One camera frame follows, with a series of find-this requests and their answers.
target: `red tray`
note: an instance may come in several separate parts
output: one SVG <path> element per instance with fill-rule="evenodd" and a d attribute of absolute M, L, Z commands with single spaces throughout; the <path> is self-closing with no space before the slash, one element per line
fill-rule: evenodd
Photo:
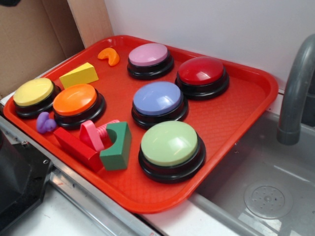
<path fill-rule="evenodd" d="M 96 122 L 96 126 L 119 119 L 128 122 L 132 133 L 129 164 L 126 170 L 106 171 L 102 168 L 98 173 L 91 171 L 63 151 L 52 133 L 44 135 L 37 133 L 35 119 L 20 119 L 15 113 L 12 98 L 4 107 L 4 114 L 10 121 L 103 193 L 135 213 L 160 212 L 187 199 L 278 94 L 278 84 L 270 74 L 222 60 L 230 76 L 228 90 L 211 100 L 189 100 L 189 114 L 184 120 L 196 130 L 206 145 L 205 165 L 193 178 L 185 182 L 176 184 L 154 182 L 144 175 L 138 164 L 139 147 L 145 130 L 136 126 L 131 117 L 134 94 L 152 81 L 136 80 L 127 73 L 130 51 L 146 43 L 150 41 L 125 35 L 113 36 L 90 46 L 44 75 L 63 88 L 59 81 L 61 75 L 86 62 L 95 67 L 99 80 L 91 85 L 103 94 L 107 103 L 105 114 Z M 119 64 L 114 67 L 110 67 L 107 60 L 97 59 L 97 54 L 108 47 L 114 48 L 121 58 Z M 174 58 L 174 69 L 155 81 L 174 82 L 181 63 L 202 56 L 173 47 L 167 48 Z M 79 135 L 78 130 L 71 133 L 76 137 Z"/>

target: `purple button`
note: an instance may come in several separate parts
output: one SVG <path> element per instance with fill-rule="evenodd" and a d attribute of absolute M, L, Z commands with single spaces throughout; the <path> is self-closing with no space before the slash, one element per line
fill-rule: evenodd
<path fill-rule="evenodd" d="M 167 58 L 167 47 L 159 43 L 148 43 L 133 49 L 129 60 L 137 66 L 151 66 Z"/>
<path fill-rule="evenodd" d="M 133 97 L 136 110 L 144 115 L 166 114 L 181 103 L 181 91 L 170 82 L 154 82 L 143 86 Z"/>

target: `pink button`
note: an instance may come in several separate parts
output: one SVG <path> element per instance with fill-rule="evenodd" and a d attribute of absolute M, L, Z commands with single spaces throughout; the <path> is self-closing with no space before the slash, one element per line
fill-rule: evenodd
<path fill-rule="evenodd" d="M 159 43 L 148 43 L 133 49 L 129 60 L 136 66 L 151 66 L 167 58 L 167 47 Z"/>
<path fill-rule="evenodd" d="M 223 64 L 212 57 L 198 57 L 185 61 L 178 68 L 178 74 L 186 84 L 207 85 L 223 75 Z"/>

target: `yellow wooden block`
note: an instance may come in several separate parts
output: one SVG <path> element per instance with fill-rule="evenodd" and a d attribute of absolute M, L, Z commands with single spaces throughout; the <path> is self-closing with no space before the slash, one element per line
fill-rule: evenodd
<path fill-rule="evenodd" d="M 66 89 L 73 85 L 89 84 L 98 80 L 94 66 L 88 62 L 71 70 L 70 72 L 59 77 L 63 87 Z"/>

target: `pink toy screw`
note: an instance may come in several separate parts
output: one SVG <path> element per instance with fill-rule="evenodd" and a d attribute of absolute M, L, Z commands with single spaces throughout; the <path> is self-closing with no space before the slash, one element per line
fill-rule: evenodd
<path fill-rule="evenodd" d="M 104 150 L 104 144 L 102 140 L 108 138 L 106 126 L 108 124 L 118 122 L 119 120 L 115 119 L 96 128 L 95 124 L 91 120 L 88 120 L 81 124 L 79 139 L 89 147 L 93 148 L 95 151 L 100 152 Z"/>

